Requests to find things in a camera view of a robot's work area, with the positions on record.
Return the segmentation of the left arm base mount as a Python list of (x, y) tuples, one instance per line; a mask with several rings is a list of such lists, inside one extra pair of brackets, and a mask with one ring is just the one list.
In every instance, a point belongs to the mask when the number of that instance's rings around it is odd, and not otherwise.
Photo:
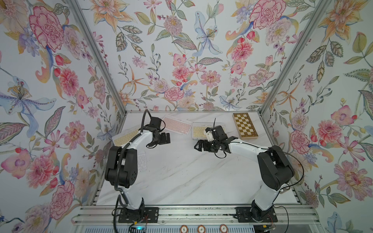
[(146, 207), (142, 199), (139, 209), (132, 210), (122, 207), (118, 216), (118, 223), (158, 223), (159, 207)]

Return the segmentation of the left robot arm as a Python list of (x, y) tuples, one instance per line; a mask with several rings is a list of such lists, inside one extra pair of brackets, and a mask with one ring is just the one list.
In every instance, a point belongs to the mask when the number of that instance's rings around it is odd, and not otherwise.
[(138, 170), (138, 152), (140, 149), (153, 149), (158, 145), (170, 144), (169, 133), (165, 133), (164, 120), (152, 116), (150, 123), (142, 124), (140, 131), (122, 146), (112, 146), (108, 152), (105, 168), (105, 180), (119, 192), (119, 203), (130, 210), (138, 210), (143, 205), (143, 198), (136, 201), (130, 198), (130, 187), (135, 183)]

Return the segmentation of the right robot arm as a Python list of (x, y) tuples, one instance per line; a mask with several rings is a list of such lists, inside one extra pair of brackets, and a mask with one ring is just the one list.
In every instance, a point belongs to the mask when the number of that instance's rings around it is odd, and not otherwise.
[(257, 161), (263, 185), (252, 207), (259, 212), (270, 210), (280, 190), (285, 188), (294, 176), (294, 169), (281, 148), (263, 148), (235, 136), (228, 137), (221, 126), (207, 127), (204, 135), (206, 139), (198, 140), (194, 146), (195, 150), (214, 154), (222, 151), (224, 155), (234, 153)]

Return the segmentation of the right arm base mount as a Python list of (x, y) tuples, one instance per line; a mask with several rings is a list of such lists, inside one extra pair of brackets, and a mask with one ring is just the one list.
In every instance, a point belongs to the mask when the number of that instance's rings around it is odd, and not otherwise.
[(235, 211), (234, 218), (237, 219), (239, 223), (278, 222), (273, 203), (270, 204), (268, 209), (262, 210), (259, 205), (253, 201), (251, 206), (236, 207)]

